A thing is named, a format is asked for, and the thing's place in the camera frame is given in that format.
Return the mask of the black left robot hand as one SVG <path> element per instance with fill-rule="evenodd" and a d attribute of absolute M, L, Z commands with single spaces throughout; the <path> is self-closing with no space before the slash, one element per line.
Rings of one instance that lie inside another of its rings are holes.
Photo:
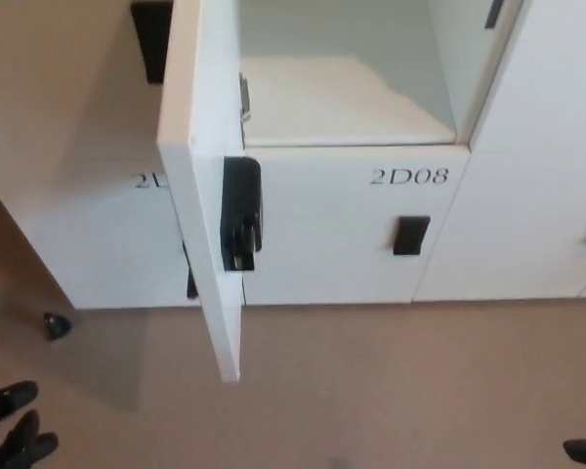
<path fill-rule="evenodd" d="M 0 388 L 0 422 L 30 405 L 39 394 L 35 381 L 23 380 Z M 57 451 L 56 433 L 40 432 L 36 409 L 26 411 L 0 444 L 0 468 L 32 468 Z"/>

